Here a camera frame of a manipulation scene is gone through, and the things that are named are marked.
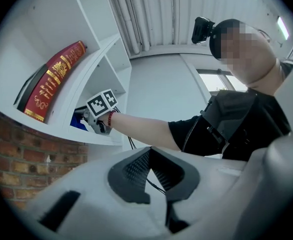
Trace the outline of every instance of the ceiling light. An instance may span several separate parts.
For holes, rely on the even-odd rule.
[[[286,26],[285,26],[283,20],[281,19],[281,17],[279,17],[279,18],[277,19],[277,24],[279,25],[279,27],[280,27],[280,29],[281,29],[283,35],[284,35],[285,40],[288,40],[289,32],[287,31],[287,28],[286,28]]]

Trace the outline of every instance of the white cube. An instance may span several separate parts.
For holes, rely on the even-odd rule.
[[[111,111],[117,104],[111,89],[101,91],[86,101],[86,106],[95,119]]]

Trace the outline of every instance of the person's right arm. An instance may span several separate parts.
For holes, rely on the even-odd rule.
[[[108,125],[109,113],[99,118]],[[120,133],[150,146],[181,151],[171,134],[167,121],[113,113],[111,127]]]

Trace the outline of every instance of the black sleeve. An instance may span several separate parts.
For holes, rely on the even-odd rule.
[[[199,116],[194,116],[189,120],[168,123],[173,139],[180,150],[182,150],[187,134],[198,118]],[[208,127],[210,124],[200,115],[192,134],[189,136],[184,152],[199,156],[221,153],[221,148],[219,148],[217,140],[207,130]]]

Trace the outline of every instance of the black cap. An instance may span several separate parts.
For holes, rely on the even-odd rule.
[[[228,28],[239,28],[240,23],[238,19],[230,18],[221,21],[218,25],[215,26],[209,41],[210,51],[214,58],[221,60],[221,34],[226,34]]]

